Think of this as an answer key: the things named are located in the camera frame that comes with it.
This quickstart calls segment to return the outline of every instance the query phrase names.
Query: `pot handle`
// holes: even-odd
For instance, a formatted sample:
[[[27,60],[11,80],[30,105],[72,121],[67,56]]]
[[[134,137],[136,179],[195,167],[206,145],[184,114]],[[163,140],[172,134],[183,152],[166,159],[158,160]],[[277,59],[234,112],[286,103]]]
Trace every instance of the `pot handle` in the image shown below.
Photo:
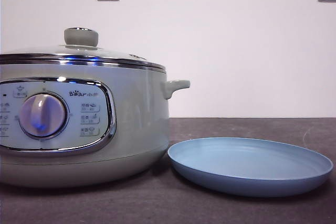
[[[164,98],[168,100],[172,97],[172,94],[179,89],[190,88],[190,81],[187,80],[176,80],[176,81],[167,81],[164,85]]]

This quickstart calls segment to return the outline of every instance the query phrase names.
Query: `lid rim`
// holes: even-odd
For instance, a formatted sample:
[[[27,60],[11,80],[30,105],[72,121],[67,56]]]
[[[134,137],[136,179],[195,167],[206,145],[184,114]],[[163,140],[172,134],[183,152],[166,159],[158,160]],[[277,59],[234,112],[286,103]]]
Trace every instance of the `lid rim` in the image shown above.
[[[42,54],[42,53],[32,53],[32,54],[1,54],[0,63],[2,61],[10,62],[17,60],[71,60],[71,61],[88,61],[88,62],[103,62],[103,63],[122,63],[122,64],[132,64],[140,65],[151,68],[158,68],[166,70],[163,65],[152,63],[148,61],[124,59],[124,58],[112,58],[104,56],[92,56],[92,55],[72,55],[72,54]]]

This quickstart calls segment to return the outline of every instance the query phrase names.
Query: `chrome trim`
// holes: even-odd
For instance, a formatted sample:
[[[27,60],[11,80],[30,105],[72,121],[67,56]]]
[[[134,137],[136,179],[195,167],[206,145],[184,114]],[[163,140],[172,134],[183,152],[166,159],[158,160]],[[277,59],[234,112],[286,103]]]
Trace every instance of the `chrome trim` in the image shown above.
[[[81,61],[81,62],[93,62],[93,63],[113,63],[121,65],[131,65],[130,68],[140,67],[149,67],[151,70],[158,69],[157,71],[165,72],[165,67],[141,60],[132,60],[132,59],[120,59],[120,58],[111,58],[105,56],[92,56],[92,55],[70,55],[70,54],[3,54],[0,55],[0,64],[18,64],[17,62],[24,62],[22,64],[32,64],[31,61],[35,60],[59,60],[59,61]]]
[[[140,57],[140,56],[137,56],[137,55],[133,55],[133,54],[129,54],[129,55],[132,56],[132,57],[136,57],[136,58],[138,58],[138,59],[147,60],[147,59],[145,59],[145,58],[143,58],[143,57]]]
[[[0,65],[13,65],[13,64],[56,64],[56,65],[101,66],[101,67],[151,70],[151,71],[166,73],[165,70],[159,69],[159,68],[151,68],[151,67],[145,67],[145,66],[140,66],[140,65],[119,64],[119,63],[74,61],[74,60],[15,60],[15,61],[1,61],[0,60]]]
[[[70,27],[70,28],[67,28],[66,30],[85,30],[85,31],[93,31],[93,30],[91,30],[91,29],[83,28],[83,27]]]
[[[31,82],[31,81],[57,81],[58,77],[35,77],[35,78],[18,78],[18,79],[9,79],[5,81],[1,81],[0,84],[6,83],[15,83],[15,82]],[[9,154],[9,155],[20,155],[20,156],[59,156],[59,155],[69,155],[69,154],[84,154],[93,151],[97,151],[107,145],[112,138],[114,137],[117,130],[117,117],[114,106],[114,99],[111,90],[102,82],[97,80],[90,79],[75,79],[75,78],[67,78],[63,82],[75,82],[78,84],[85,85],[93,85],[95,87],[100,88],[106,98],[107,109],[108,109],[108,128],[105,133],[97,139],[96,141],[76,146],[70,148],[59,148],[59,149],[44,149],[44,150],[36,150],[36,149],[24,149],[24,148],[13,148],[5,145],[0,145],[0,153],[1,154]]]

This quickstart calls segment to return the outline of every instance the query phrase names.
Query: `lid knob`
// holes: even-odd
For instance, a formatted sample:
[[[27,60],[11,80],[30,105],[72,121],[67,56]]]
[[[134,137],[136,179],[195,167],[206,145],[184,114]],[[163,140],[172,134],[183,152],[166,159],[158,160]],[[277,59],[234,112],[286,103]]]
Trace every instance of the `lid knob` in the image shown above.
[[[67,45],[85,45],[95,47],[98,44],[98,33],[81,27],[64,30],[64,41]]]

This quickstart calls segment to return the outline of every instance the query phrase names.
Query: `control dial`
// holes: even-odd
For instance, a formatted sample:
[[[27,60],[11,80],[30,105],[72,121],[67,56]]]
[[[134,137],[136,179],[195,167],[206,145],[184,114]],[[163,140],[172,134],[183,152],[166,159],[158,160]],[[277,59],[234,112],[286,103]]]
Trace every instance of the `control dial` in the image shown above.
[[[67,110],[61,100],[46,93],[28,98],[19,112],[21,128],[37,138],[52,136],[59,132],[66,118]]]

